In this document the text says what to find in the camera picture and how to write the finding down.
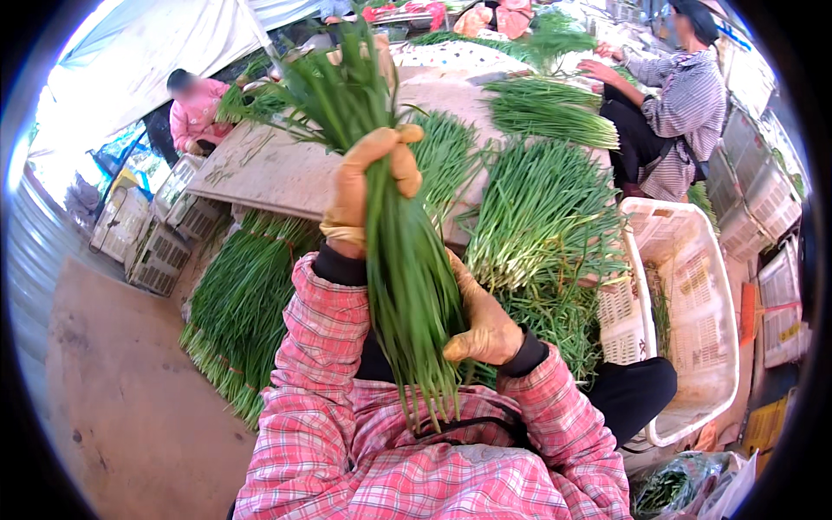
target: pink plaid sleeve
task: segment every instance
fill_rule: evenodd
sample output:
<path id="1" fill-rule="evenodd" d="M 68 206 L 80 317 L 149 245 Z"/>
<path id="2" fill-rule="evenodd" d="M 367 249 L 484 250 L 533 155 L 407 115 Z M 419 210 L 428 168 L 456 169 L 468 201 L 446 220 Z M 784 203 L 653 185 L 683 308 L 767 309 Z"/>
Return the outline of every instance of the pink plaid sleeve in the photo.
<path id="1" fill-rule="evenodd" d="M 498 391 L 520 405 L 529 437 L 573 518 L 630 517 L 630 487 L 616 440 L 556 347 L 549 345 L 549 357 L 529 375 L 500 378 Z"/>
<path id="2" fill-rule="evenodd" d="M 355 418 L 349 393 L 369 329 L 366 287 L 318 278 L 317 253 L 295 265 L 296 293 L 283 312 L 288 334 L 263 392 L 265 408 L 234 518 L 276 518 L 348 493 Z"/>

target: yellow crate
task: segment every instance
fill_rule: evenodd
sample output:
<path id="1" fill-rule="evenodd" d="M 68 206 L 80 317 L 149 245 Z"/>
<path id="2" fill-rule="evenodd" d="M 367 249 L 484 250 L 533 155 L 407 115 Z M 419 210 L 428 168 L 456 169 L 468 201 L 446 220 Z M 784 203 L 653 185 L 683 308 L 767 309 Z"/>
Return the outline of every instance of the yellow crate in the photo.
<path id="1" fill-rule="evenodd" d="M 757 477 L 765 468 L 771 456 L 771 452 L 777 445 L 780 438 L 780 431 L 783 423 L 789 415 L 792 396 L 797 388 L 789 390 L 781 400 L 761 406 L 751 412 L 748 416 L 748 424 L 745 426 L 745 437 L 742 439 L 742 447 L 749 456 L 759 449 L 757 455 Z"/>

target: pink plaid jacket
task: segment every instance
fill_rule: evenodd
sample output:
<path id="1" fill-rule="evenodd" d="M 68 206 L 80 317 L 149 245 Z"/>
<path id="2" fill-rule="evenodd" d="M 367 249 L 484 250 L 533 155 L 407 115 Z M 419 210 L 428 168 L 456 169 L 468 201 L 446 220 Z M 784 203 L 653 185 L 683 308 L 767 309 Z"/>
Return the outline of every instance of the pink plaid jacket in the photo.
<path id="1" fill-rule="evenodd" d="M 499 393 L 462 387 L 462 419 L 522 414 L 542 458 L 494 423 L 416 439 L 396 387 L 354 379 L 367 291 L 295 266 L 289 333 L 234 518 L 629 518 L 628 484 L 604 419 L 552 348 Z"/>

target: yellow glove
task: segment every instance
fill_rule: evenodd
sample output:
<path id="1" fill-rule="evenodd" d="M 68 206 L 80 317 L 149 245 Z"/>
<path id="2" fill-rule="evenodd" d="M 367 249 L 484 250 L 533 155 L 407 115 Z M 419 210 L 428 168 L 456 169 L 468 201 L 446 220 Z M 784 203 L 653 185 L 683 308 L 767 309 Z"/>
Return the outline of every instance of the yellow glove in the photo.
<path id="1" fill-rule="evenodd" d="M 367 215 L 367 178 L 369 165 L 390 154 L 390 175 L 396 179 L 401 194 L 412 198 L 422 185 L 422 174 L 406 143 L 422 139 L 418 125 L 376 128 L 349 149 L 335 173 L 335 196 L 320 223 L 327 244 L 341 255 L 363 258 L 367 249 L 364 220 Z"/>
<path id="2" fill-rule="evenodd" d="M 465 264 L 449 249 L 453 277 L 471 329 L 448 341 L 442 352 L 448 361 L 472 358 L 483 363 L 506 364 L 520 350 L 524 341 L 522 329 L 485 289 L 480 287 Z"/>

